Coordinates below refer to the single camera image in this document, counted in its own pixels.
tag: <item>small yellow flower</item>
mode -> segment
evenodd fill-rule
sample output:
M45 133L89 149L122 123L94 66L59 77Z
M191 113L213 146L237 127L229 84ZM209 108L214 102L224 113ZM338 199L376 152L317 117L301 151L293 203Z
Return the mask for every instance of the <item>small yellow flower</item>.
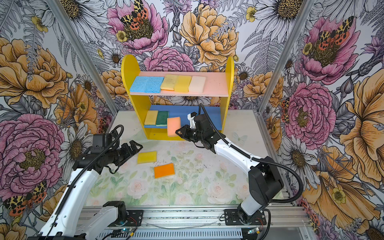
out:
M85 112L87 110L87 106L85 105L85 102L79 102L79 104L77 104L77 108L82 112Z
M247 14L245 15L245 18L247 20L249 20L250 22L253 22L255 20L255 17L253 15L255 15L256 13L256 8L255 7L248 7L247 8Z
M128 40L127 34L121 30L119 30L118 33L116 33L116 37L119 40L119 42L122 42L122 43Z
M104 53L101 51L100 48L97 49L97 53L99 54L99 56L104 59Z
M41 21L41 18L38 18L36 16L32 16L31 20L32 20L33 24L36 25L37 30L48 32L48 28L43 25L43 22Z
M346 202L345 193L338 188L333 189L332 199L338 204L344 204Z
M307 43L303 48L303 54L308 55L310 53L310 50L312 49L312 43Z

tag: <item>pink peony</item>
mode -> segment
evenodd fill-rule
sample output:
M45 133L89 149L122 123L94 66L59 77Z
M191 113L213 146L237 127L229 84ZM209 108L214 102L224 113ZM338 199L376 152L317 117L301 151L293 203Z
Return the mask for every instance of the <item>pink peony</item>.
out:
M42 181L52 187L61 176L58 168L64 134L50 120L23 114L0 122L0 197L4 201L26 195Z
M144 60L147 71L194 72L192 60L188 55L179 53L176 49L158 48L151 57Z
M331 106L332 96L326 87L320 83L299 83L290 97L287 135L299 138L310 150L320 147L335 126L336 113Z
M332 22L329 18L323 17L314 24L309 31L309 36L304 39L304 48L302 55L295 63L295 69L304 76L309 76L313 81L322 81L325 85L334 83L355 62L358 54L353 54L356 49L356 41L360 31L354 32L356 29L356 19L353 18L351 27L348 31L348 37L340 45L330 43L325 50L320 50L319 33L339 28L342 22L336 23L336 19Z
M166 17L161 18L153 4L149 6L144 0L143 3L144 8L148 10L148 19L140 24L138 30L125 28L120 21L121 17L132 14L133 4L129 7L124 4L123 8L116 6L116 9L107 9L108 24L112 26L109 28L109 32L116 35L117 42L121 43L128 53L142 54L146 51L153 51L159 46L164 46L168 40Z

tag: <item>toy shelf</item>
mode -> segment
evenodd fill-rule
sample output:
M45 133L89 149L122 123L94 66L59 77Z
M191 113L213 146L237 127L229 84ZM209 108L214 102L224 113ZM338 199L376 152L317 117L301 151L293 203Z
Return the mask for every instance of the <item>toy shelf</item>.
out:
M134 93L129 89L137 76L165 76L166 74L205 76L205 85L203 93L178 93L174 91L164 91L160 93ZM133 55L126 55L121 64L121 75L125 89L131 99L133 108L139 118L140 124L148 139L151 140L169 140L183 141L179 136L168 137L167 127L145 126L144 121L148 110L169 111L169 117L180 117L181 126L189 125L187 115L192 112L198 112L198 106L162 106L151 105L149 96L206 96L221 97L220 107L205 107L209 117L212 119L216 128L222 132L227 118L229 100L231 98L233 87L234 62L233 57L229 57L225 73L204 73L204 72L141 72L139 64Z

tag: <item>shelf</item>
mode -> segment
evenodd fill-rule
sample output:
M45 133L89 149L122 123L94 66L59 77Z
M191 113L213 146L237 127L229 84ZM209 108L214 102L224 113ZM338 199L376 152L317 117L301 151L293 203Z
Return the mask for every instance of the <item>shelf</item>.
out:
M167 74L174 75L189 75L189 76L204 76L205 85L203 93L179 93L175 91L161 90L160 93L134 93L131 95L145 96L204 96L204 97L228 97L228 86L225 73L205 73L205 72L144 72L141 71L139 76L164 77Z
M221 113L220 113L220 107L205 107L205 109L208 112L209 117L211 118L212 122L216 126L217 130L222 129L222 122L221 122ZM163 106L163 105L151 105L151 110L158 110L158 111L168 111L169 112L169 118L175 118L180 117L181 119L181 126L184 125L190 125L188 120L188 114L193 112L199 112L198 106ZM167 126L164 127L157 127L155 125L144 125L144 128L157 128L157 129L167 129Z

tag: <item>pink shelf board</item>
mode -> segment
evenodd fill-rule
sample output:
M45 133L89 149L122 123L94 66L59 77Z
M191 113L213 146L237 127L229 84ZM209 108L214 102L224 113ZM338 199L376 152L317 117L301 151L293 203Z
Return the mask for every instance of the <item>pink shelf board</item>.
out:
M144 72L141 71L139 76L164 77L167 74L204 76L205 85L203 93L179 93L175 91L161 90L160 93L134 93L131 95L156 95L156 96L204 96L204 97L228 97L228 87L225 73L204 73L204 72Z

